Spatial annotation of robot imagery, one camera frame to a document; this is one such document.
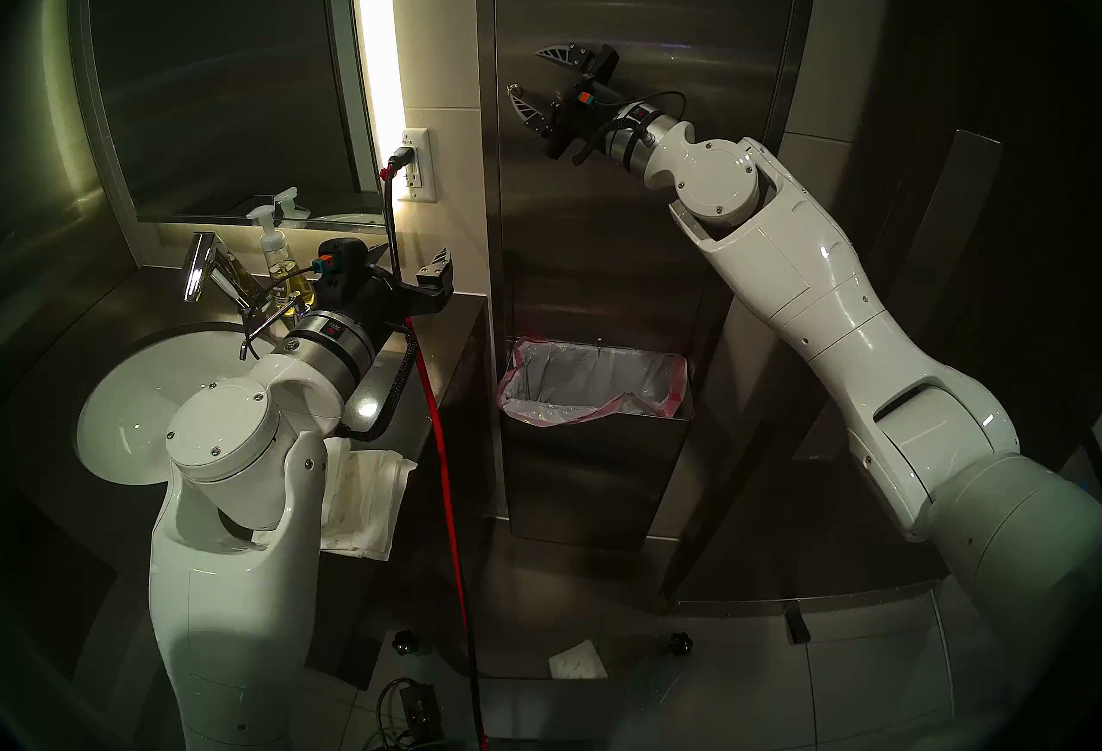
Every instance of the trash can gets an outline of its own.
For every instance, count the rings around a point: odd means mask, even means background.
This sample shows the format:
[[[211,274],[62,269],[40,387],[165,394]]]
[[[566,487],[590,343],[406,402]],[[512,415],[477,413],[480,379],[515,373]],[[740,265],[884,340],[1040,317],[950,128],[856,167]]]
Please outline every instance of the trash can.
[[[692,419],[685,358],[521,337],[511,360],[497,403],[512,534],[641,548]]]

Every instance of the soap dispenser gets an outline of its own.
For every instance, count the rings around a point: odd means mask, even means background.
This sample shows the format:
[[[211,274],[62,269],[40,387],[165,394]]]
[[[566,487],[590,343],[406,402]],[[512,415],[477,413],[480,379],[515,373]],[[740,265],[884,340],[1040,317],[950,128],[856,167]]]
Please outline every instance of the soap dispenser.
[[[263,226],[263,234],[260,236],[260,249],[264,251],[264,260],[268,262],[268,272],[271,279],[283,279],[287,275],[292,275],[299,269],[291,247],[288,247],[287,235],[276,229],[276,206],[257,206],[248,214],[249,219]],[[272,287],[272,296],[280,305],[285,304],[292,294],[301,294],[303,302],[313,305],[314,287],[304,275],[291,277]],[[294,309],[288,309],[284,315],[290,318],[294,314]]]
[[[276,194],[276,204],[283,212],[288,219],[305,219],[310,216],[310,208],[301,208],[294,204],[295,196],[299,196],[299,189],[287,189]]]

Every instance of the mirror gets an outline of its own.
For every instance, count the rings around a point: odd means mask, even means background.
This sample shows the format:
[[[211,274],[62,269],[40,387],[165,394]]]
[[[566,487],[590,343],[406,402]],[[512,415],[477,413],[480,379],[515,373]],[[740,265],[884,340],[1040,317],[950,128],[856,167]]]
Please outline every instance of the mirror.
[[[352,0],[74,3],[85,124],[138,219],[248,224],[293,186],[294,225],[381,224]]]

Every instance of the outlet cover plate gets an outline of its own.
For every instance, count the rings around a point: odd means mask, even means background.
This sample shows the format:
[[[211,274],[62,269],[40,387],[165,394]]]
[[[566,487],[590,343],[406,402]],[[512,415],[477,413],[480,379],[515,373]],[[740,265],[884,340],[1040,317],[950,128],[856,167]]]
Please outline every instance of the outlet cover plate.
[[[406,185],[398,199],[407,202],[436,202],[436,176],[432,171],[432,141],[429,129],[402,129],[402,147],[413,147],[414,157],[406,167]]]

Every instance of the white sink basin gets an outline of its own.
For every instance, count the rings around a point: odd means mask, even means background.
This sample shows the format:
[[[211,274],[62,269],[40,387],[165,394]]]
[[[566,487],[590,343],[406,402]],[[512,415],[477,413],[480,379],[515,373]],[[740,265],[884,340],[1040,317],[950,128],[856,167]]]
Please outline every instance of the white sink basin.
[[[257,353],[270,353],[263,341]],[[241,333],[198,330],[143,347],[115,366],[80,409],[76,448],[91,472],[116,484],[169,479],[164,434],[180,406],[202,386],[247,374],[251,355],[237,358]]]

